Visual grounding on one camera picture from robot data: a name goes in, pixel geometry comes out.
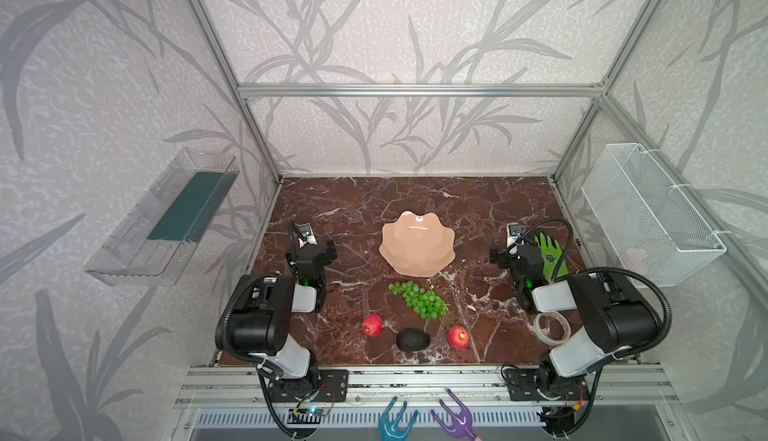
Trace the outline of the red fake apple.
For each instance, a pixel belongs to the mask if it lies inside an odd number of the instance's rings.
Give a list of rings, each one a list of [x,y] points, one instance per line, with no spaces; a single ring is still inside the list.
[[[383,330],[383,319],[378,315],[369,315],[362,321],[362,330],[368,337],[378,336]]]
[[[455,349],[465,349],[470,345],[469,332],[462,326],[453,326],[448,333],[449,344]]]

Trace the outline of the green fake grape bunch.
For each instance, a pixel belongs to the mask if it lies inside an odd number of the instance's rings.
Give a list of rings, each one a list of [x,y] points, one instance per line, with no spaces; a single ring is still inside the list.
[[[426,290],[415,281],[395,282],[389,291],[401,297],[421,319],[440,319],[448,311],[447,303],[434,291]]]

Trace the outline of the dark fake avocado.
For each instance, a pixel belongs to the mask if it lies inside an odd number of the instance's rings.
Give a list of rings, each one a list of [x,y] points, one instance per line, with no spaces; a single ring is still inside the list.
[[[431,337],[424,331],[408,328],[396,336],[396,346],[403,352],[419,352],[429,347]]]

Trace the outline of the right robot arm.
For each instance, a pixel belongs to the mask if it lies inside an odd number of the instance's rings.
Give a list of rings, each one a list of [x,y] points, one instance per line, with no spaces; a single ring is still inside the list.
[[[489,261],[511,274],[517,302],[527,313],[575,311],[580,317],[582,327],[526,377],[548,399],[566,395],[589,373],[656,347],[671,331],[667,297],[633,271],[598,267],[548,282],[541,249],[530,244],[493,245]]]

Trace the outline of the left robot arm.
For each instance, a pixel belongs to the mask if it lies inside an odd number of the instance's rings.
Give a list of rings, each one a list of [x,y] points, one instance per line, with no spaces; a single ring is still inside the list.
[[[289,333],[292,316],[318,313],[327,298],[325,268],[337,259],[335,243],[305,243],[287,254],[291,271],[240,278],[217,324],[218,350],[247,363],[275,382],[319,385],[311,350]]]

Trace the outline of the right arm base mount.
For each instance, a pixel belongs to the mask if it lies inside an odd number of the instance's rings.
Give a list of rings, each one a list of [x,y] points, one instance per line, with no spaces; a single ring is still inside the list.
[[[583,376],[563,378],[544,366],[521,368],[504,365],[501,377],[512,401],[582,403],[589,396]]]

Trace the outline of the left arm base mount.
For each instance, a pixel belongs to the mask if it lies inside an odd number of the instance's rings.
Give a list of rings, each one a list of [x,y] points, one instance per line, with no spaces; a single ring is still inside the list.
[[[344,402],[349,387],[349,371],[319,369],[299,379],[269,380],[266,386],[273,403],[298,402],[307,397],[314,402]]]

